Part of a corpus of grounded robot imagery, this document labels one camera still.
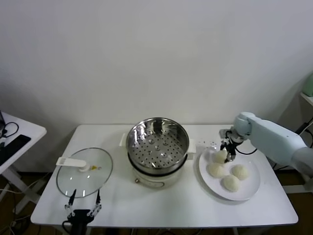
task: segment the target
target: black phone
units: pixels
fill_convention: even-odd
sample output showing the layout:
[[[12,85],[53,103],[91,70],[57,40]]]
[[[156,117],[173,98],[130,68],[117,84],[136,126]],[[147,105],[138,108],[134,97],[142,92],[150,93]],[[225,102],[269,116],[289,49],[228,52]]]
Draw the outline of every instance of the black phone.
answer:
[[[11,158],[17,151],[19,151],[25,144],[31,140],[30,137],[25,135],[19,135],[12,140],[6,147],[0,150],[0,165],[5,163]]]

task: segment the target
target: black clamp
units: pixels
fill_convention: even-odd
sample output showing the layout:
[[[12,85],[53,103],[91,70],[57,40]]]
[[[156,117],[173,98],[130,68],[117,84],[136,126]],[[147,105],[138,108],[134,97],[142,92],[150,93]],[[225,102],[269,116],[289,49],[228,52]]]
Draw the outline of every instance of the black clamp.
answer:
[[[87,225],[92,222],[95,216],[102,208],[100,204],[100,190],[98,190],[96,205],[92,210],[72,210],[76,189],[73,195],[69,198],[69,202],[65,205],[65,210],[68,212],[67,222],[71,223],[71,235],[84,235],[87,231]]]

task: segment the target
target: robotic arm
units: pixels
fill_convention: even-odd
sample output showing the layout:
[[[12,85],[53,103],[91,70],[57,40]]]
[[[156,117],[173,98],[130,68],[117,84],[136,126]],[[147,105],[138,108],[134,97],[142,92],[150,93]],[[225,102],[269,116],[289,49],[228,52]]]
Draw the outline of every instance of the robotic arm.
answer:
[[[280,165],[290,165],[300,173],[313,177],[313,149],[302,138],[268,120],[252,113],[242,112],[230,129],[220,130],[221,149],[226,148],[226,161],[236,157],[236,147],[249,139],[254,147]]]

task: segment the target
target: white shelf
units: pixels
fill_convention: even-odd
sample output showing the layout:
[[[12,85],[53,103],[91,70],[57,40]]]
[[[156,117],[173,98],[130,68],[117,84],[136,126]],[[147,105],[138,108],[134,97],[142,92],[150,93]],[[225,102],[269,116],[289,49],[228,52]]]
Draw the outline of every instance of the white shelf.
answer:
[[[302,92],[300,94],[309,104],[311,104],[313,106],[313,97],[309,97],[309,96],[307,96],[306,94],[304,94]]]

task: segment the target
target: steamed bun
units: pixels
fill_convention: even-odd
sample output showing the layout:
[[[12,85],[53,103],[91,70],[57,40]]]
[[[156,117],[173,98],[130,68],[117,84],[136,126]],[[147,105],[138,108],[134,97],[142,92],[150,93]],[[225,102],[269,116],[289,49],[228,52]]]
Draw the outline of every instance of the steamed bun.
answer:
[[[249,171],[244,165],[235,165],[231,172],[240,180],[245,180],[249,177]]]
[[[227,151],[226,150],[220,150],[215,153],[215,159],[214,162],[219,164],[225,164],[225,160],[227,158]]]
[[[207,166],[207,171],[209,174],[215,178],[221,178],[226,175],[226,171],[223,165],[219,163],[211,163]]]
[[[240,187],[240,181],[233,175],[227,175],[225,178],[223,178],[223,185],[227,190],[231,192],[237,192]]]

